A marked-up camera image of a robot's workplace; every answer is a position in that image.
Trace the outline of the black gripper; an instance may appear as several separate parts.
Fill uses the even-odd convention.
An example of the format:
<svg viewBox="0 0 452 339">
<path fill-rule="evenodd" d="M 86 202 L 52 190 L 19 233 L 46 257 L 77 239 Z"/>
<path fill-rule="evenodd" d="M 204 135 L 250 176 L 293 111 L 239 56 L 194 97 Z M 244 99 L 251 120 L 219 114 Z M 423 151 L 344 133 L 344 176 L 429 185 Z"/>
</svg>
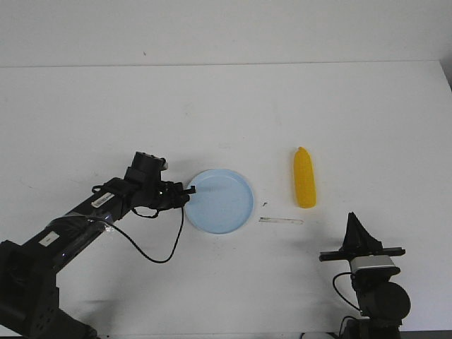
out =
<svg viewBox="0 0 452 339">
<path fill-rule="evenodd" d="M 364 252 L 351 252 L 355 247 Z M 337 251 L 322 251 L 319 254 L 320 262 L 325 261 L 351 261 L 360 256 L 403 256 L 405 249 L 402 247 L 383 248 L 382 243 L 372 237 L 364 228 L 358 217 L 349 212 L 342 246 Z"/>
<path fill-rule="evenodd" d="M 130 207 L 146 207 L 157 211 L 183 208 L 189 201 L 189 195 L 196 193 L 196 187 L 185 188 L 181 182 L 174 183 L 174 195 L 170 183 L 162 180 L 161 172 L 167 167 L 151 167 L 138 169 L 128 167 L 124 179 L 136 186 L 129 199 Z"/>
</svg>

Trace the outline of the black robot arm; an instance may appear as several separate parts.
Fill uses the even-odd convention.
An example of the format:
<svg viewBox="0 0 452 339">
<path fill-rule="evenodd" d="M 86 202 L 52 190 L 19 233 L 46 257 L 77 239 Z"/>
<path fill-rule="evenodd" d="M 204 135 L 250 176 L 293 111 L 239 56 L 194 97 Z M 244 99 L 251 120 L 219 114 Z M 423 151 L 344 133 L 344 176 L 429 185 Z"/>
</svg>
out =
<svg viewBox="0 0 452 339">
<path fill-rule="evenodd" d="M 123 179 L 93 187 L 93 194 L 41 232 L 1 243 L 1 325 L 22 338 L 97 338 L 97 331 L 59 306 L 57 274 L 108 226 L 137 207 L 159 213 L 183 208 L 195 187 L 164 182 L 158 169 L 129 167 Z"/>
<path fill-rule="evenodd" d="M 332 279 L 338 296 L 359 312 L 360 318 L 344 316 L 335 338 L 400 338 L 402 320 L 410 313 L 408 293 L 391 281 L 400 273 L 393 256 L 405 255 L 402 247 L 385 248 L 372 237 L 355 213 L 348 213 L 345 237 L 337 251 L 319 254 L 319 260 L 349 263 L 349 271 L 339 273 Z M 339 291 L 336 280 L 348 275 L 357 297 L 353 304 Z"/>
</svg>

